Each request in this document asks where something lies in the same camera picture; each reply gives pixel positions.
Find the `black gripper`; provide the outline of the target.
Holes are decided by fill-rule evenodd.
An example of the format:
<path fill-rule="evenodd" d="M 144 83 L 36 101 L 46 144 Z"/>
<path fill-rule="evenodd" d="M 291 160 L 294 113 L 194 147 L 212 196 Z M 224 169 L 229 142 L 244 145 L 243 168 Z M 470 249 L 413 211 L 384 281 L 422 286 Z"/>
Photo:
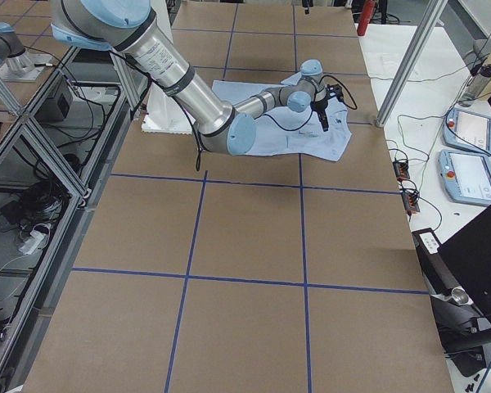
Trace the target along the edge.
<path fill-rule="evenodd" d="M 317 91 L 310 103 L 312 111 L 317 113 L 318 120 L 322 126 L 322 130 L 327 132 L 329 130 L 329 122 L 326 117 L 326 108 L 328 102 L 335 98 L 338 102 L 344 102 L 343 89 L 339 84 L 326 84 L 321 90 Z"/>

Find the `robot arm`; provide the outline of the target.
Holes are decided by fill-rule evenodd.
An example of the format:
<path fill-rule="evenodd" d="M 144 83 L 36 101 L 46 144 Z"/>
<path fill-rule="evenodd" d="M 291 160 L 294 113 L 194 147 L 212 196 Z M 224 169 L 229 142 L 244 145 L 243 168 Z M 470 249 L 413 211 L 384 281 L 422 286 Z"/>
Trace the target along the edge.
<path fill-rule="evenodd" d="M 337 161 L 351 132 L 345 109 L 328 102 L 322 65 L 307 60 L 295 84 L 271 87 L 233 105 L 220 100 L 160 29 L 148 1 L 53 1 L 52 33 L 70 46 L 128 53 L 194 118 L 202 151 L 232 156 L 304 153 Z"/>

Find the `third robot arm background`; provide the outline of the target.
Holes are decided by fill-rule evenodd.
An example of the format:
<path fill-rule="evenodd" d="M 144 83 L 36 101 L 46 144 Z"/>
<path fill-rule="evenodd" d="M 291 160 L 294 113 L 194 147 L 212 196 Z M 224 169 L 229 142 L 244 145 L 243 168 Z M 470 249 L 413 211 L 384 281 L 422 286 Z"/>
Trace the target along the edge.
<path fill-rule="evenodd" d="M 25 46 L 12 26 L 6 22 L 0 22 L 0 65 L 6 59 L 16 58 L 24 53 Z"/>

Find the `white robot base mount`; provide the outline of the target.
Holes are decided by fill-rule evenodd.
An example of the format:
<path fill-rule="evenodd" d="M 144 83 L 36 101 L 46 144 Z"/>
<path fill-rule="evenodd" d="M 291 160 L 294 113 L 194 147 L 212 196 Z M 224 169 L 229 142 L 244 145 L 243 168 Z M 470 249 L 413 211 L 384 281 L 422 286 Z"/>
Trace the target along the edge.
<path fill-rule="evenodd" d="M 157 26 L 169 41 L 173 41 L 169 13 L 165 0 L 151 0 Z M 178 104 L 153 85 L 146 103 L 146 115 L 142 122 L 144 133 L 191 134 L 191 126 Z"/>

